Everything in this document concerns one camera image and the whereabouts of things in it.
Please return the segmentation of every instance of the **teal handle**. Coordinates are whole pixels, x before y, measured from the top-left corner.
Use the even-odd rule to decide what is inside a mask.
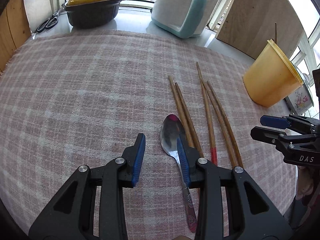
[[[174,34],[182,39],[191,37],[202,20],[206,4],[207,0],[192,0],[180,31]]]

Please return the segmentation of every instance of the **scissors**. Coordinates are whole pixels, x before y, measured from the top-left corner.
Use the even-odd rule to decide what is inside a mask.
[[[51,28],[55,27],[55,25],[57,25],[58,23],[58,16],[59,16],[59,13],[63,10],[63,4],[61,5],[61,8],[54,14],[52,14],[52,16],[45,20],[43,23],[41,23],[36,32],[37,33],[41,33],[43,32],[44,30],[50,30]]]

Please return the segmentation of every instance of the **spoon handle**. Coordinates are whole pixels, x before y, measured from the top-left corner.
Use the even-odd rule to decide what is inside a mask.
[[[184,207],[186,209],[188,228],[193,233],[197,228],[197,218],[195,209],[193,208],[192,198],[189,192],[189,188],[183,186]]]

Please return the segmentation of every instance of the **black clay pot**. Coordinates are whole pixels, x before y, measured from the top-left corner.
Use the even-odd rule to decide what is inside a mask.
[[[89,29],[107,24],[114,19],[118,14],[121,1],[124,0],[105,0],[72,6],[66,3],[63,7],[73,27]]]

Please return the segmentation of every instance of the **pot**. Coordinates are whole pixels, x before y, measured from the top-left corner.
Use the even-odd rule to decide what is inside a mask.
[[[218,0],[156,0],[151,19],[159,27],[186,39],[199,36]]]
[[[123,0],[69,0],[63,7],[73,27],[88,29],[114,19]]]

